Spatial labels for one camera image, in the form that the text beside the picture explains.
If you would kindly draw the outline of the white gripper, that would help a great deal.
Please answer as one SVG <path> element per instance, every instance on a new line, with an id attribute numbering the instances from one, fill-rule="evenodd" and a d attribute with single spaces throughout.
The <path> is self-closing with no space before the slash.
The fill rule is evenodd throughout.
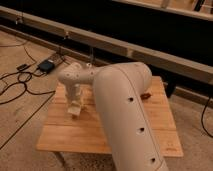
<path id="1" fill-rule="evenodd" d="M 66 87 L 66 99 L 68 107 L 80 106 L 81 109 L 84 106 L 84 87 L 81 84 L 68 85 Z"/>

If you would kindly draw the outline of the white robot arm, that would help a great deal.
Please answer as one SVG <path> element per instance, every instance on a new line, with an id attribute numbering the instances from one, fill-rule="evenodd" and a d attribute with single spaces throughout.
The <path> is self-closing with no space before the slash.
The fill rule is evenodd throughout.
<path id="1" fill-rule="evenodd" d="M 169 171 L 141 100 L 152 82 L 142 62 L 83 68 L 73 63 L 58 80 L 66 97 L 77 101 L 77 86 L 90 84 L 117 171 Z"/>

